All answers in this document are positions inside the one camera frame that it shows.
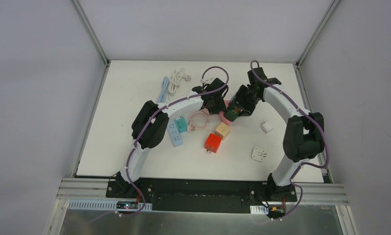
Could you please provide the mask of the red cube adapter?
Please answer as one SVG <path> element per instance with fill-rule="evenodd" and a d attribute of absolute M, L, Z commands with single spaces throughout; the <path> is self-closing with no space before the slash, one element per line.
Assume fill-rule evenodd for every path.
<path fill-rule="evenodd" d="M 205 141 L 204 148 L 208 152 L 217 153 L 222 138 L 216 134 L 210 133 Z"/>

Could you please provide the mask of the white usb charger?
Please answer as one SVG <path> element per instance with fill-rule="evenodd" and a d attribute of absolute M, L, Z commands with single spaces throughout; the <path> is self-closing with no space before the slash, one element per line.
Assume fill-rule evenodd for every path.
<path fill-rule="evenodd" d="M 272 132 L 274 129 L 274 127 L 269 122 L 262 122 L 260 127 L 265 134 Z"/>

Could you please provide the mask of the green patterned cube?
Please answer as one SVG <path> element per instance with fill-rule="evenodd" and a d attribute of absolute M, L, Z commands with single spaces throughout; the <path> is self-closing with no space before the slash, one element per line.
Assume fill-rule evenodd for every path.
<path fill-rule="evenodd" d="M 234 122 L 242 112 L 242 109 L 237 105 L 230 105 L 224 112 L 224 118 L 229 122 Z"/>

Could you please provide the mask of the beige cube adapter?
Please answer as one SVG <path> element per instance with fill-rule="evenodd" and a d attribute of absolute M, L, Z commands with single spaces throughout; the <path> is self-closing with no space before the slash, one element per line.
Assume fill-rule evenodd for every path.
<path fill-rule="evenodd" d="M 224 122 L 220 122 L 220 124 L 214 129 L 214 134 L 221 137 L 223 140 L 230 133 L 230 126 L 225 124 Z"/>

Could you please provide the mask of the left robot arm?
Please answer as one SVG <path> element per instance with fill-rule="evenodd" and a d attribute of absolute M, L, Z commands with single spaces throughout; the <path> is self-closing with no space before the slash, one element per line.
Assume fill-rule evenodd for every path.
<path fill-rule="evenodd" d="M 141 177 L 143 165 L 154 147 L 159 145 L 171 120 L 195 112 L 212 104 L 228 89 L 227 82 L 219 78 L 206 86 L 194 87 L 185 96 L 174 101 L 154 103 L 147 101 L 132 123 L 133 145 L 125 166 L 108 182 L 106 196 L 131 198 L 136 194 L 136 181 Z"/>

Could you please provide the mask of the light blue power strip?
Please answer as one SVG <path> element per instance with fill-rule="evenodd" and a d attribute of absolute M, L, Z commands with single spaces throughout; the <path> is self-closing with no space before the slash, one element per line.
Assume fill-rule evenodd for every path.
<path fill-rule="evenodd" d="M 157 103 L 164 103 L 167 101 L 167 91 L 168 91 L 168 86 L 169 86 L 169 78 L 164 77 L 162 83 L 161 83 L 161 92 L 158 95 L 157 98 Z M 183 145 L 183 139 L 181 136 L 181 133 L 179 132 L 175 121 L 172 119 L 168 126 L 167 126 L 167 131 L 169 133 L 169 136 L 172 140 L 172 143 L 174 147 L 179 147 Z"/>

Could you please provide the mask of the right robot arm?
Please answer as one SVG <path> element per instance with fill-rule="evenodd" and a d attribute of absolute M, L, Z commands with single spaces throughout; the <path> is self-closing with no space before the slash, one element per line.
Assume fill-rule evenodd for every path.
<path fill-rule="evenodd" d="M 276 201 L 294 189 L 291 179 L 301 164 L 324 151 L 324 120 L 320 113 L 301 109 L 284 92 L 281 82 L 268 78 L 263 68 L 251 69 L 248 78 L 249 84 L 239 87 L 224 116 L 230 121 L 251 116 L 257 103 L 263 101 L 270 104 L 286 122 L 282 143 L 284 156 L 276 170 L 269 175 L 264 189 L 265 195 Z"/>

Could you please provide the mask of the white travel adapter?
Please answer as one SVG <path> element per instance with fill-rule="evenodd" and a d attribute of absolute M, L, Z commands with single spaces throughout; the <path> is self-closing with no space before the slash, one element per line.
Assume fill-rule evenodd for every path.
<path fill-rule="evenodd" d="M 261 147 L 253 147 L 252 149 L 252 154 L 251 154 L 251 159 L 256 161 L 256 162 L 263 162 L 264 159 L 267 157 L 268 153 L 264 148 Z"/>

